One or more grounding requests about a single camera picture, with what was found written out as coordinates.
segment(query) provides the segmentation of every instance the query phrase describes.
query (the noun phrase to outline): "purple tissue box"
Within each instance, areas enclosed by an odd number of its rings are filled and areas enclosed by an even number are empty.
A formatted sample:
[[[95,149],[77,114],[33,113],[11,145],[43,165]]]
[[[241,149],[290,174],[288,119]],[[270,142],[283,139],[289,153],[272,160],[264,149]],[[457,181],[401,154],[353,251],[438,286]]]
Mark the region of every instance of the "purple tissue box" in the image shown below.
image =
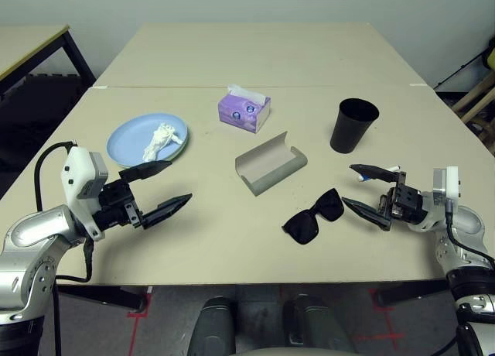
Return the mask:
[[[262,106],[246,98],[227,94],[218,102],[218,115],[221,122],[257,133],[270,115],[270,97]]]

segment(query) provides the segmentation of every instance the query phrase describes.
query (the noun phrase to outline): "wooden chair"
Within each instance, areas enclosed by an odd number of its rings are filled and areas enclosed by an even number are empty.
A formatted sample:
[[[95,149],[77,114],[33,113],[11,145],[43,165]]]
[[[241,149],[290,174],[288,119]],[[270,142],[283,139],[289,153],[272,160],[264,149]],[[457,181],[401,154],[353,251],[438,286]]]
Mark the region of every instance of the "wooden chair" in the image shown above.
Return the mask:
[[[454,104],[452,110],[460,116],[463,123],[473,122],[483,128],[478,138],[495,155],[495,118],[491,122],[486,122],[482,118],[476,117],[488,104],[495,101],[495,50],[492,50],[486,57],[486,65],[492,71],[459,102]],[[460,112],[481,94],[485,94],[484,97],[467,113],[461,115]]]

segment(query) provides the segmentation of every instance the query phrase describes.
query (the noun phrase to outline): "sunglasses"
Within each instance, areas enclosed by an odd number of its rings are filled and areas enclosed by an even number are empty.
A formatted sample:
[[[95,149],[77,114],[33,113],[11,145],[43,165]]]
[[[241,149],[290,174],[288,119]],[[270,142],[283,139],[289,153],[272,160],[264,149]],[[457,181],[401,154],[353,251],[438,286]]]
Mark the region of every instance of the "sunglasses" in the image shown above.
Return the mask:
[[[318,234],[316,214],[328,221],[336,221],[343,214],[343,204],[335,188],[326,191],[310,208],[300,211],[282,226],[299,244],[307,244]]]

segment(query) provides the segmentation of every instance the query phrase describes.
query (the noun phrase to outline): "black metal table leg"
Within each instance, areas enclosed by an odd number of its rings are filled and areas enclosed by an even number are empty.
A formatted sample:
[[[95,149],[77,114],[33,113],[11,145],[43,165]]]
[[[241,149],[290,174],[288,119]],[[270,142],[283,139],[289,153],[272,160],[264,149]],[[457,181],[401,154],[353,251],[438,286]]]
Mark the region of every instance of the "black metal table leg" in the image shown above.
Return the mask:
[[[83,55],[80,53],[79,48],[77,48],[77,45],[72,39],[72,36],[69,34],[69,31],[65,32],[61,37],[65,41],[63,50],[65,50],[70,62],[72,62],[74,67],[76,67],[83,84],[86,85],[86,87],[90,87],[94,84],[96,78],[87,65],[86,60],[84,60]]]
[[[416,300],[423,296],[449,289],[447,280],[409,281],[389,289],[379,289],[374,294],[379,306],[393,306],[406,300]]]
[[[135,312],[142,312],[148,305],[146,295],[126,292],[120,286],[79,286],[59,285],[59,293],[82,300],[90,300],[101,304],[124,307]]]
[[[69,31],[66,31],[54,41],[43,47],[39,52],[33,54],[26,62],[17,66],[9,75],[1,79],[0,97],[15,83],[24,78],[30,71],[34,70],[45,59],[54,54],[60,48],[63,48],[69,57],[70,62],[72,62],[74,67],[76,67],[84,86],[90,87],[93,85],[96,78],[77,48],[77,45],[72,39],[72,36],[69,34]]]

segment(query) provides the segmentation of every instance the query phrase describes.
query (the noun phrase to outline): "blue plate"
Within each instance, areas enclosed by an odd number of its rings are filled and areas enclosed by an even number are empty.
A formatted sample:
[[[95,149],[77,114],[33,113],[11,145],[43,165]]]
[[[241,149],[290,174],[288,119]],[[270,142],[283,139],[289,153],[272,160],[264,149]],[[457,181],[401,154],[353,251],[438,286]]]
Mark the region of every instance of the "blue plate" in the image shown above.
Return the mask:
[[[107,154],[121,166],[143,163],[142,155],[153,138],[153,132],[166,122],[176,129],[182,145],[170,141],[162,148],[157,160],[171,160],[183,150],[187,142],[187,125],[180,118],[170,114],[148,114],[138,116],[119,126],[107,140]]]

